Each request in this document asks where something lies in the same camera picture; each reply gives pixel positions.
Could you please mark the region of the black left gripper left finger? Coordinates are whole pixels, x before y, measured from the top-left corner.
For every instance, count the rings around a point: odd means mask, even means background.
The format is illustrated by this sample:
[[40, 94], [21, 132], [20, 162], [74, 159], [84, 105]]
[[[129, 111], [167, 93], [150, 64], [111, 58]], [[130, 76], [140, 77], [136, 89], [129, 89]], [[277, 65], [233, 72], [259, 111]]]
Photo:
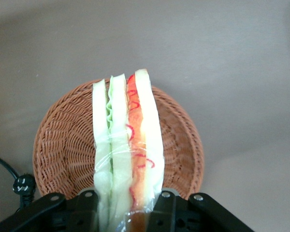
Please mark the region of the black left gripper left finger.
[[0, 222], [0, 232], [97, 232], [98, 203], [94, 190], [70, 200], [50, 193]]

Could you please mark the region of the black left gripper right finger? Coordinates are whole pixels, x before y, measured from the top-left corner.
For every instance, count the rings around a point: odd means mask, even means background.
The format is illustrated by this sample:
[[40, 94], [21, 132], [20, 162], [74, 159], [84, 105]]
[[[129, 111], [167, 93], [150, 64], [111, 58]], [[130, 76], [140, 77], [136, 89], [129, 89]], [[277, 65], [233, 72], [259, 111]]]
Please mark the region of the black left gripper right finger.
[[163, 189], [150, 213], [148, 232], [252, 232], [243, 221], [205, 193], [187, 200]]

